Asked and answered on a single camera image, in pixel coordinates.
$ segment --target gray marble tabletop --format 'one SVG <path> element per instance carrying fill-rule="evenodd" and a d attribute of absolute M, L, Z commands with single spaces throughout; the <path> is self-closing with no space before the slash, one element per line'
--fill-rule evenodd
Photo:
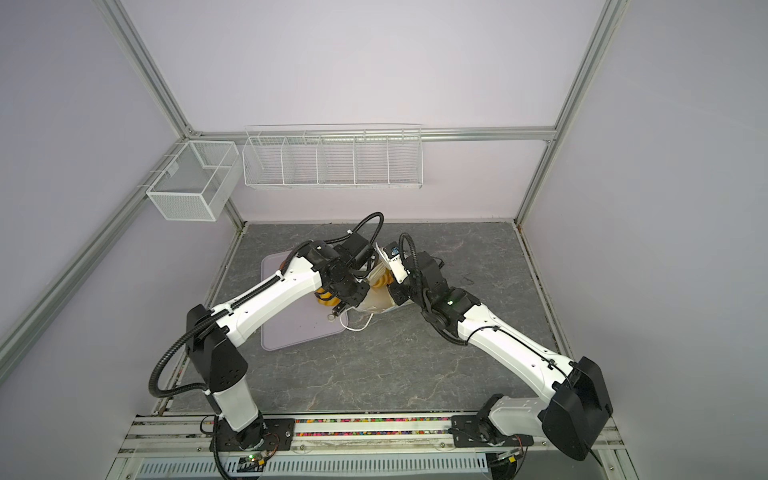
<path fill-rule="evenodd" d="M 261 281 L 261 260 L 307 239 L 343 235 L 350 225 L 248 226 L 217 297 L 235 297 Z M 379 244 L 408 232 L 418 251 L 445 260 L 452 286 L 475 294 L 501 319 L 550 349 L 554 339 L 514 227 L 509 223 L 387 223 Z M 372 228 L 361 233 L 368 236 Z M 367 315 L 350 312 L 352 327 Z M 375 315 L 362 332 L 344 331 L 268 352 L 259 334 L 240 347 L 247 381 L 267 414 L 477 410 L 494 393 L 531 397 L 522 380 L 474 346 L 442 339 L 416 306 Z M 183 383 L 199 376 L 191 366 Z M 200 392 L 174 398 L 171 412 L 203 412 Z"/>

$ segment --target white cable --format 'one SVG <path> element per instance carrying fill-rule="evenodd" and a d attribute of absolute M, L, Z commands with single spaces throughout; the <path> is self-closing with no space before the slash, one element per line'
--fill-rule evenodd
<path fill-rule="evenodd" d="M 368 317 L 368 321 L 366 322 L 366 324 L 364 326 L 362 326 L 362 329 L 349 328 L 349 315 L 346 317 L 346 325 L 344 325 L 344 322 L 341 321 L 341 317 L 339 318 L 339 323 L 341 323 L 341 326 L 343 326 L 344 328 L 346 328 L 347 330 L 349 330 L 351 332 L 362 332 L 364 329 L 366 329 L 368 324 L 371 323 L 371 319 L 373 318 L 374 315 L 375 315 L 375 313 L 371 313 L 371 316 Z"/>

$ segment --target white wire basket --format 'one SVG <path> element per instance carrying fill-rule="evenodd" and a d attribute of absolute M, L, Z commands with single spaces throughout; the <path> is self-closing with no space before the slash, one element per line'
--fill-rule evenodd
<path fill-rule="evenodd" d="M 408 131 L 249 135 L 245 184 L 255 189 L 421 187 L 422 140 Z"/>
<path fill-rule="evenodd" d="M 240 162 L 234 142 L 190 140 L 147 196 L 166 220 L 215 222 L 243 173 Z"/>

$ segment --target sticker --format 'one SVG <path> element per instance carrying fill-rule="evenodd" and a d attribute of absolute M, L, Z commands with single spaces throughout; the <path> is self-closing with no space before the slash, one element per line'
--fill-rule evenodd
<path fill-rule="evenodd" d="M 173 175 L 179 170 L 179 162 L 172 161 L 170 165 L 168 165 L 168 177 L 173 177 Z"/>

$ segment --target white mesh basket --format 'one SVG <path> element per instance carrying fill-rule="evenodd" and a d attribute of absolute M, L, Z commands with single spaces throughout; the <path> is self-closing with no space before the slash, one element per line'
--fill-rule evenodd
<path fill-rule="evenodd" d="M 270 188 L 421 187 L 418 132 L 277 135 L 261 132 L 243 146 L 245 184 Z"/>
<path fill-rule="evenodd" d="M 234 142 L 190 140 L 147 195 L 166 220 L 214 222 L 240 179 L 240 162 Z"/>

